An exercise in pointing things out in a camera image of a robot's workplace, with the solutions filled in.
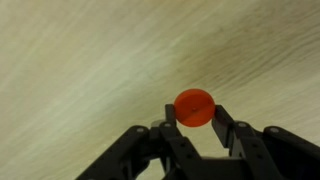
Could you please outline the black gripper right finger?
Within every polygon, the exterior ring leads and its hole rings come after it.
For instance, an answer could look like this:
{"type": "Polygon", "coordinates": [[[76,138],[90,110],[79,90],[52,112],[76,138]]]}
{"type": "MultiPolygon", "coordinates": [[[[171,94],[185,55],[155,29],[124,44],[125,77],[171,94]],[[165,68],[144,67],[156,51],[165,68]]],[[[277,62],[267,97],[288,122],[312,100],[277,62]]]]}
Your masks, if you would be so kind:
{"type": "Polygon", "coordinates": [[[231,130],[234,120],[222,105],[217,105],[211,121],[212,128],[224,148],[232,144],[231,130]]]}

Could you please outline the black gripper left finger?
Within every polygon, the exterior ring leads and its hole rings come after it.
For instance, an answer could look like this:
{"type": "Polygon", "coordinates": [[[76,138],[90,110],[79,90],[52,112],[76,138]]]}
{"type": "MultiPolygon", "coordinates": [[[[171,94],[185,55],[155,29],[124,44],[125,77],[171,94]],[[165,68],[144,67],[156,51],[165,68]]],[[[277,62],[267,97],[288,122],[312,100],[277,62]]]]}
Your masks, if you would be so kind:
{"type": "Polygon", "coordinates": [[[176,116],[173,104],[165,105],[165,121],[171,125],[176,125],[176,116]]]}

